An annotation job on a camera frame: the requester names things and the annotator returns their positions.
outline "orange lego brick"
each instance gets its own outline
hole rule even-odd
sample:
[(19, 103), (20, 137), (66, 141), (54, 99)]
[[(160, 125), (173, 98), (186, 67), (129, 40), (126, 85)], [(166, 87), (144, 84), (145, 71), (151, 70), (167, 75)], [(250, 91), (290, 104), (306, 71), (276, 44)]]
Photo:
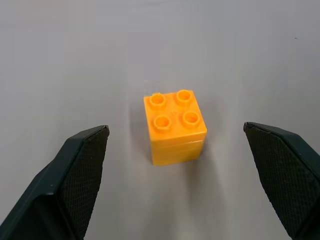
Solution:
[(198, 157), (207, 128), (194, 92), (180, 90), (166, 94), (154, 93), (143, 100), (153, 163), (159, 163), (161, 156), (165, 156), (163, 164), (157, 165), (185, 162)]

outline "stacked lego bricks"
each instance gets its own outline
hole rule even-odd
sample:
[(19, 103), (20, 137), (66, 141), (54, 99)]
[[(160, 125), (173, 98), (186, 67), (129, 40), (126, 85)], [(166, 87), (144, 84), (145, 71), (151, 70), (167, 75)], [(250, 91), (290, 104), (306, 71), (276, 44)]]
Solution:
[(153, 164), (163, 166), (197, 159), (207, 128), (194, 92), (154, 93), (143, 100)]

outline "white table surface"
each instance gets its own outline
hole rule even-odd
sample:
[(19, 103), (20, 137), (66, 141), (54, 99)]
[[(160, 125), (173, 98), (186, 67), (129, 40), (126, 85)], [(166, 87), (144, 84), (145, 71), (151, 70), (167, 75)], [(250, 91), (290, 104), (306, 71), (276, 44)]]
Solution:
[[(318, 0), (0, 1), (0, 222), (66, 138), (109, 125), (86, 240), (289, 240), (245, 121), (320, 152)], [(191, 89), (197, 161), (151, 164), (143, 96)]]

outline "lego stud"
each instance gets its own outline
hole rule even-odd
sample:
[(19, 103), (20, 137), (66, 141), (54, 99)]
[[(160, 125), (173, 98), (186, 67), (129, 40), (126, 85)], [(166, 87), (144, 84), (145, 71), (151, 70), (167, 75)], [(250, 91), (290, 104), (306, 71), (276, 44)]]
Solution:
[(180, 106), (188, 105), (192, 100), (192, 94), (189, 90), (180, 90), (176, 93), (176, 101)]
[(194, 128), (200, 123), (200, 116), (195, 111), (186, 111), (182, 115), (182, 123), (187, 128)]
[(162, 109), (166, 105), (166, 97), (161, 93), (154, 93), (150, 97), (150, 105), (153, 109)]
[(172, 121), (167, 115), (158, 115), (154, 118), (153, 124), (158, 131), (165, 132), (171, 129)]

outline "textured gripper pad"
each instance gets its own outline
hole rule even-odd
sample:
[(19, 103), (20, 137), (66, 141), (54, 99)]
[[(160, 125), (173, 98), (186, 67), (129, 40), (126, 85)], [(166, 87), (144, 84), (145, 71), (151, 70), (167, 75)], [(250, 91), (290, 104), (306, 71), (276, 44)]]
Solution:
[(302, 230), (320, 199), (320, 185), (277, 135), (245, 127), (261, 184), (290, 237)]
[(81, 239), (86, 234), (100, 188), (108, 131), (105, 128), (84, 142), (58, 192)]

